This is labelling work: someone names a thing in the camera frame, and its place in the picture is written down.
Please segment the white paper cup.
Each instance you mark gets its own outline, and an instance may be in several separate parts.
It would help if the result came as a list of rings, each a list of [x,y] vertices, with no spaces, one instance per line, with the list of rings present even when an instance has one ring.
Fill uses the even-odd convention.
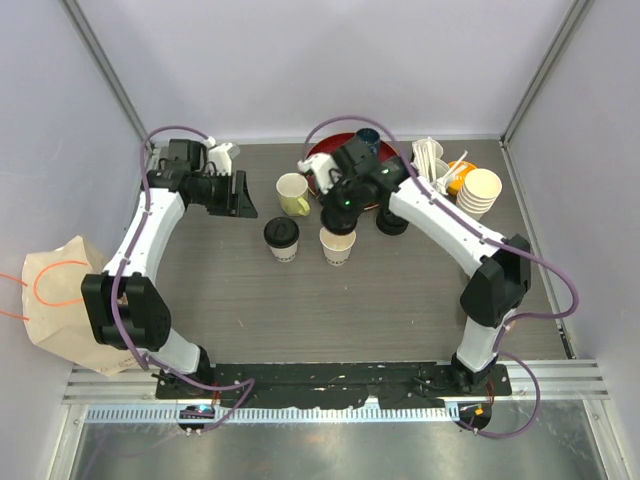
[[[278,262],[288,263],[296,258],[298,243],[295,242],[287,247],[269,246],[269,249]]]
[[[332,266],[341,266],[350,256],[351,249],[356,241],[356,232],[352,231],[347,235],[336,235],[322,227],[319,231],[319,240],[327,263]]]

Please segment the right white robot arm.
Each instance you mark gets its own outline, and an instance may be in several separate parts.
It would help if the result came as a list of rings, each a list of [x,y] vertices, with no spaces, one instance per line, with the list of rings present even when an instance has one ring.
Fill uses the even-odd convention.
[[[460,295],[466,323],[451,358],[447,389],[472,395],[483,388],[497,362],[497,345],[530,289],[530,244],[506,238],[448,202],[405,155],[380,161],[356,137],[330,153],[298,163],[312,178],[322,206],[321,222],[336,235],[351,233],[371,203],[416,227],[461,267],[468,283]]]

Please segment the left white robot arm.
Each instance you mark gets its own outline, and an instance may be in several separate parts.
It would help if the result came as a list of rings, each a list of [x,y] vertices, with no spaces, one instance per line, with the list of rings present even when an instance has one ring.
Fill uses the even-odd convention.
[[[96,342],[159,366],[193,399],[211,391],[213,369],[206,350],[172,328],[155,281],[170,236],[189,206],[214,216],[257,218],[246,173],[232,168],[239,152],[236,144],[213,138],[170,140],[166,157],[143,170],[138,207],[116,254],[81,284]]]

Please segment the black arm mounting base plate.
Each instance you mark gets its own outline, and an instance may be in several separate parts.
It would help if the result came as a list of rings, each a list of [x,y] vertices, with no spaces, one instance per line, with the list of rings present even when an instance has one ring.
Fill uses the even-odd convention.
[[[212,383],[255,381],[245,408],[342,410],[375,397],[383,409],[441,406],[446,397],[507,397],[512,394],[505,365],[495,364],[475,386],[449,364],[437,362],[218,364]]]

